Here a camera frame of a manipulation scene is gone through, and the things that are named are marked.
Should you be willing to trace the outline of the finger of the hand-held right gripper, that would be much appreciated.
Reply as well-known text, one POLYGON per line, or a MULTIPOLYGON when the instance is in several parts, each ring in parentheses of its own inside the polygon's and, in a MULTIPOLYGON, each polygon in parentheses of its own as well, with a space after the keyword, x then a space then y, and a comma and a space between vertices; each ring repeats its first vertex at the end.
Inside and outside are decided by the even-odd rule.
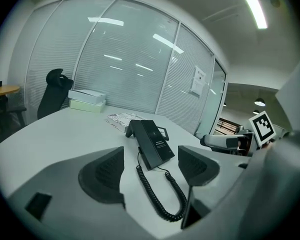
POLYGON ((200 144, 205 147, 210 148, 227 148, 227 136, 226 135, 212 135, 206 134, 200 139, 200 144))

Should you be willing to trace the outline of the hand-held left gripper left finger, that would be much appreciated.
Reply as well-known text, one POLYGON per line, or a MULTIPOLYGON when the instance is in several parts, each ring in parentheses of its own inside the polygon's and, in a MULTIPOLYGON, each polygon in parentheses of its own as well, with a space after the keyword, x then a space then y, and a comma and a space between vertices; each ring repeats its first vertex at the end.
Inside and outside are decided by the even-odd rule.
POLYGON ((8 201, 35 218, 95 218, 125 208, 124 169, 122 146, 62 160, 31 177, 8 201))

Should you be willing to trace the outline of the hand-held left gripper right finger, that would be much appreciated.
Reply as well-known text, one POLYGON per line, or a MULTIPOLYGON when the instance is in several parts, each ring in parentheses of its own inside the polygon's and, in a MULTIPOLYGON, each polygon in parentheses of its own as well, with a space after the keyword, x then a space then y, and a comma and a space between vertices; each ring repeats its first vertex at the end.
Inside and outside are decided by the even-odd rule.
POLYGON ((189 145, 178 146, 178 167, 190 187, 209 184, 221 173, 227 176, 239 165, 248 164, 249 157, 211 151, 189 145))

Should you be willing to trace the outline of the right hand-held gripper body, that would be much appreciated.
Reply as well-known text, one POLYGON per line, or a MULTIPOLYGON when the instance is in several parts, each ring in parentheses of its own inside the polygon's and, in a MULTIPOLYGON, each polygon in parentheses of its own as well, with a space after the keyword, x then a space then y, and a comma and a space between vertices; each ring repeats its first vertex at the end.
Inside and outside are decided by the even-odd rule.
POLYGON ((265 111, 248 119, 250 128, 239 126, 226 138, 226 149, 237 155, 251 157, 276 136, 274 126, 265 111))

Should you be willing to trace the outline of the white rectangular table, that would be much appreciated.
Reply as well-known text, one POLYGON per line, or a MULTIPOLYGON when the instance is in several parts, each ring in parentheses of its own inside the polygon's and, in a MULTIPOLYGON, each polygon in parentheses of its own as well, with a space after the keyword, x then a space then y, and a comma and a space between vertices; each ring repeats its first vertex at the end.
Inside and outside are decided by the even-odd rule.
MULTIPOLYGON (((167 142, 175 157, 159 167, 170 171, 184 194, 189 186, 178 167, 178 146, 200 145, 200 140, 162 115, 105 106, 102 113, 65 108, 39 119, 0 143, 0 190, 5 198, 36 173, 50 164, 91 152, 124 146, 124 172, 120 190, 124 194, 126 210, 148 233, 163 239, 181 231, 181 222, 167 222, 155 212, 136 172, 138 143, 106 122, 107 115, 133 113, 153 120, 167 130, 167 142)), ((218 162, 220 173, 203 187, 203 201, 208 208, 227 193, 243 171, 238 165, 249 157, 208 152, 205 156, 218 162)), ((178 198, 166 180, 163 170, 147 171, 140 157, 144 174, 164 208, 170 213, 179 209, 178 198)))

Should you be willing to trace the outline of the black high-back office chair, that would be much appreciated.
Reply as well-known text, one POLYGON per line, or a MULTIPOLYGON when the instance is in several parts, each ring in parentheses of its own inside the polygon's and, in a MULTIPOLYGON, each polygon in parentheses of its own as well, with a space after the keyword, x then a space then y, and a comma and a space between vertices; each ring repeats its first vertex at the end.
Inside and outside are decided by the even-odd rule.
POLYGON ((38 120, 59 111, 68 97, 74 81, 62 72, 62 68, 56 68, 47 74, 47 86, 37 110, 38 120))

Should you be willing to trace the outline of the black low office chair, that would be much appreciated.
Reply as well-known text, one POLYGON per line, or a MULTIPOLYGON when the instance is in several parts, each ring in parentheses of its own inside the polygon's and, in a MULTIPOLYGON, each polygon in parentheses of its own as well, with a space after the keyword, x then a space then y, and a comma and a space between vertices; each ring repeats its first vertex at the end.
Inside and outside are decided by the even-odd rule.
POLYGON ((25 107, 8 107, 8 97, 0 96, 0 143, 26 126, 25 107))

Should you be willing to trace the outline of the book with printed cover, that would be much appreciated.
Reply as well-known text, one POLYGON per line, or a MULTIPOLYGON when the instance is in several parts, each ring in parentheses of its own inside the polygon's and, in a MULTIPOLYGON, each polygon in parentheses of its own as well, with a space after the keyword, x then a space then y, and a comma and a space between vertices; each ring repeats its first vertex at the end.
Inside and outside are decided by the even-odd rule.
POLYGON ((128 129, 131 120, 146 120, 144 117, 134 113, 117 113, 110 114, 106 117, 106 122, 125 133, 128 129))

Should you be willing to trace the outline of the white paper notices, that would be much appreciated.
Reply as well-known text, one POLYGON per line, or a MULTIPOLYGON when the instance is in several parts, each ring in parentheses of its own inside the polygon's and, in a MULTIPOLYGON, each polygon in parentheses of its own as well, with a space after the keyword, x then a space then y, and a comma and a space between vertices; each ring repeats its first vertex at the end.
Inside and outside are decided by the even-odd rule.
POLYGON ((197 65, 194 67, 194 69, 195 71, 194 71, 190 92, 197 95, 200 98, 203 93, 203 89, 207 84, 206 83, 207 74, 202 69, 200 69, 197 65))

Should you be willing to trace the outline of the pale green flat box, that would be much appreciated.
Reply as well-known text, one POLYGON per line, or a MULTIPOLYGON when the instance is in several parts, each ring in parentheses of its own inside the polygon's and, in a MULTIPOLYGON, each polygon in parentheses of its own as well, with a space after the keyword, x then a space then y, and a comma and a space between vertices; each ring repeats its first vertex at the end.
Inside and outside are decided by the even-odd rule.
POLYGON ((69 102, 69 107, 71 109, 85 111, 85 112, 91 112, 91 113, 101 113, 103 108, 106 105, 106 100, 103 100, 97 104, 83 102, 75 99, 71 99, 69 102))

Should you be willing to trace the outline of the white flat box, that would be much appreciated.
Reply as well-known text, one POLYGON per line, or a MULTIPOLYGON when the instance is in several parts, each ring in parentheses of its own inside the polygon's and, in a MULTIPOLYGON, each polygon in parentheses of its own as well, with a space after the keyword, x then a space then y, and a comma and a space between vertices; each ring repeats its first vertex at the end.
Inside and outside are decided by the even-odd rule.
POLYGON ((71 89, 68 91, 68 98, 90 104, 98 104, 106 99, 106 95, 88 89, 71 89))

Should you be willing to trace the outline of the long ceiling light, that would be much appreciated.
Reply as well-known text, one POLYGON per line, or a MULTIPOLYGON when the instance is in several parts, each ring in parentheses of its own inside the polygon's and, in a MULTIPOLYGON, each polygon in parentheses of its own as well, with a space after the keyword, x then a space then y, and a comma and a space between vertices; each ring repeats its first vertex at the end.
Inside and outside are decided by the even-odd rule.
POLYGON ((267 29, 268 25, 259 0, 245 0, 252 12, 258 29, 267 29))

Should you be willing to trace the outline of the round wooden table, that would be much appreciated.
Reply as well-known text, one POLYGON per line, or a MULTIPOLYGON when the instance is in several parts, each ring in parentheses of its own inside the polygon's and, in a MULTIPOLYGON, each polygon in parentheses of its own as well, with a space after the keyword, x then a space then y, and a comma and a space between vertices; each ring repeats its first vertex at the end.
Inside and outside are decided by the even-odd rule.
POLYGON ((3 85, 0 87, 0 96, 18 92, 20 87, 18 85, 3 85))

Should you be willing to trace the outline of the black picture frame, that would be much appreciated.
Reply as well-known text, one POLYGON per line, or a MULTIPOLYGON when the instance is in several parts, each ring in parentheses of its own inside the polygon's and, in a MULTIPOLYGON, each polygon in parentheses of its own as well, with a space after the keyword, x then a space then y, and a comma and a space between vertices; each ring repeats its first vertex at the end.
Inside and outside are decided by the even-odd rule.
POLYGON ((168 135, 168 132, 167 132, 167 130, 165 129, 165 128, 163 128, 163 127, 157 127, 158 128, 158 130, 159 130, 159 132, 161 133, 161 135, 162 135, 162 137, 166 140, 166 141, 169 141, 169 135, 168 135))

